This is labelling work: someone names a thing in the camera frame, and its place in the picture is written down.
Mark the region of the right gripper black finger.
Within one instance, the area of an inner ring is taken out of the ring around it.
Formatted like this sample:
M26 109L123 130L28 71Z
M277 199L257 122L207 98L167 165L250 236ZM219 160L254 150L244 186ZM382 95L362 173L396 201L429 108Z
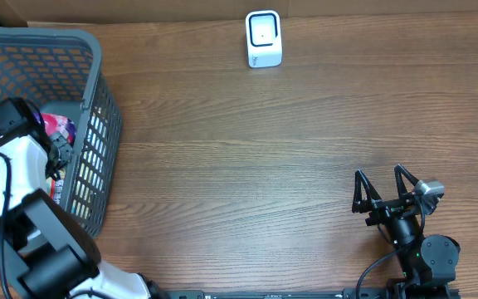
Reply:
M404 179L406 179L409 183L411 183L413 186L415 186L419 179L412 175L404 166L401 164L397 164L394 167L394 174L395 174L395 179L396 179L396 185L397 185L397 192L398 192L398 197L402 198L404 194L407 194L407 188L404 183Z
M377 190L373 187L361 169L355 172L353 208L376 208L382 201Z

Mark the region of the cream snack bag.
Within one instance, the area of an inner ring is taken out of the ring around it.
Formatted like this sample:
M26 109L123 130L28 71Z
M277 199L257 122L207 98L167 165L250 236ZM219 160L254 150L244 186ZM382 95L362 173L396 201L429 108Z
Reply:
M49 194L51 199L55 203L60 204L63 186L64 186L64 177L61 176L61 178L58 180L54 180L53 178L48 178L46 180L46 186L47 186L47 193Z

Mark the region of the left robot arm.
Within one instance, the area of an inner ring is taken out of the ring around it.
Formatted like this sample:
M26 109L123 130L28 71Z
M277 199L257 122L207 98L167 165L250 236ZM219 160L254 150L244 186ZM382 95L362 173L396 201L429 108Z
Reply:
M161 298L137 273L104 261L90 235L46 193L58 150L39 111L0 102L0 282L23 298Z

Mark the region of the red purple snack pack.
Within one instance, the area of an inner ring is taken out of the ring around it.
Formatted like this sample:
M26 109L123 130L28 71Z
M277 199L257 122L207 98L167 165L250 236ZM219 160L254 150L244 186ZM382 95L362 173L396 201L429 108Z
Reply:
M34 116L43 124L44 130L51 140L63 137L69 145L74 145L76 126L68 117L52 113L34 113Z

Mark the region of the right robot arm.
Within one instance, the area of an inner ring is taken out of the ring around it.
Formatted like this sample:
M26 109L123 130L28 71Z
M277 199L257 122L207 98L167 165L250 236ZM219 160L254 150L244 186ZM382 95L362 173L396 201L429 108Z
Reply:
M368 266L349 298L458 298L449 288L456 279L460 244L445 235L424 235L426 218L433 214L445 188L436 179L422 180L405 167L394 167L398 197L384 201L362 170L354 175L353 213L366 213L365 223L376 227L393 251ZM366 276L379 264L396 258L403 277L383 288L363 288Z

